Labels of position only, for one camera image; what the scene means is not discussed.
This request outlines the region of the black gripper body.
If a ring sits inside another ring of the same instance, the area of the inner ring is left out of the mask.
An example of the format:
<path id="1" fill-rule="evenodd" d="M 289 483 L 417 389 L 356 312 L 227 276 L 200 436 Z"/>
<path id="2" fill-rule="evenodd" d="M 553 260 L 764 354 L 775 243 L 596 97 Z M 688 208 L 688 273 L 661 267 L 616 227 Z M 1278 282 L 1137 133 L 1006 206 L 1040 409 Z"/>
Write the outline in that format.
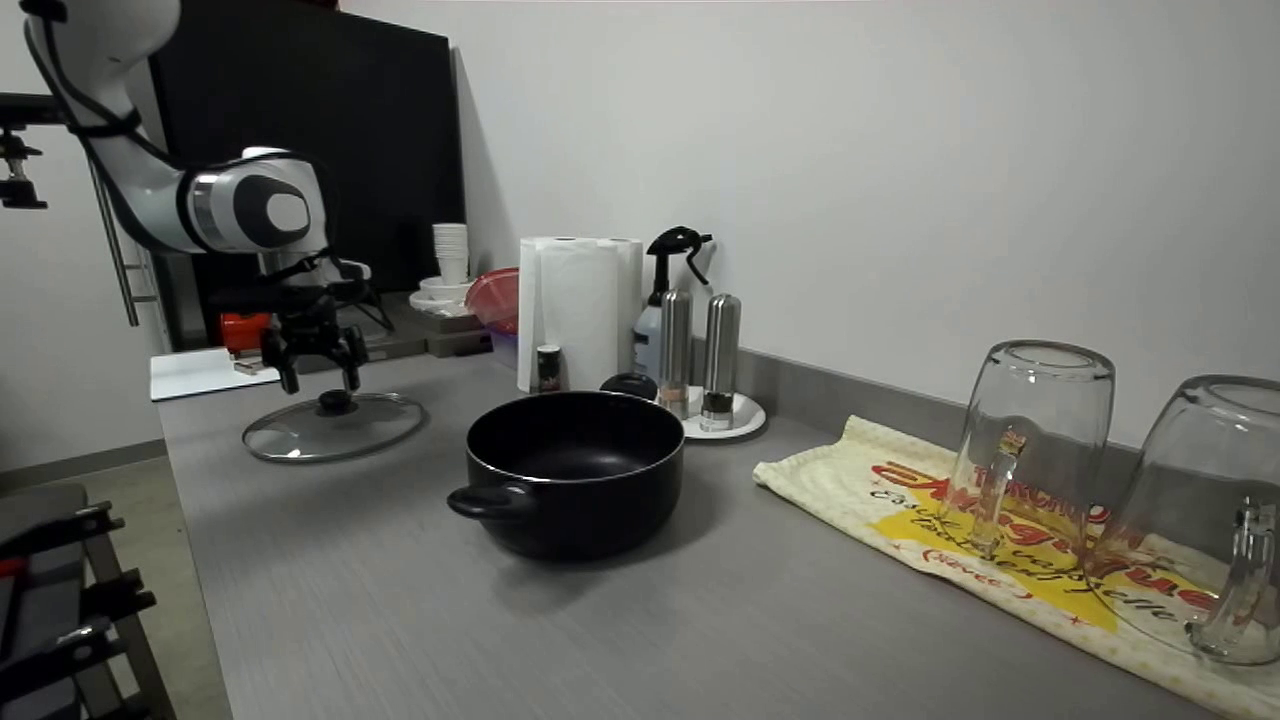
<path id="1" fill-rule="evenodd" d="M 337 307 L 365 297 L 369 267 L 361 260 L 316 257 L 271 273 L 268 312 L 275 318 L 275 324 L 260 341 L 264 359 L 275 368 L 275 359 L 289 354 L 292 365 L 300 356 L 324 356 L 340 365 L 344 341 L 356 341 L 361 331 L 344 329 L 337 320 Z"/>

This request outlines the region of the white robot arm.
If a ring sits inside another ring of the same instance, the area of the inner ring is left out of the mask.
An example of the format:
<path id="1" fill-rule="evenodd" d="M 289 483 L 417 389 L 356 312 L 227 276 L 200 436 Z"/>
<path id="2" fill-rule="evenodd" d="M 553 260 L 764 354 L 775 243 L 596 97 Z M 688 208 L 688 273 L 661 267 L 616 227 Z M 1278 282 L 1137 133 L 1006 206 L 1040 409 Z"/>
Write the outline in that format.
<path id="1" fill-rule="evenodd" d="M 327 299 L 332 284 L 352 282 L 352 265 L 327 249 L 316 163 L 271 143 L 182 163 L 143 133 L 130 77 L 177 35 L 182 0 L 21 0 L 21 13 L 34 65 L 108 184 L 125 232 L 153 251 L 253 257 L 275 307 L 260 341 L 264 365 L 297 391 L 297 359 L 324 356 L 356 391 L 369 343 Z"/>

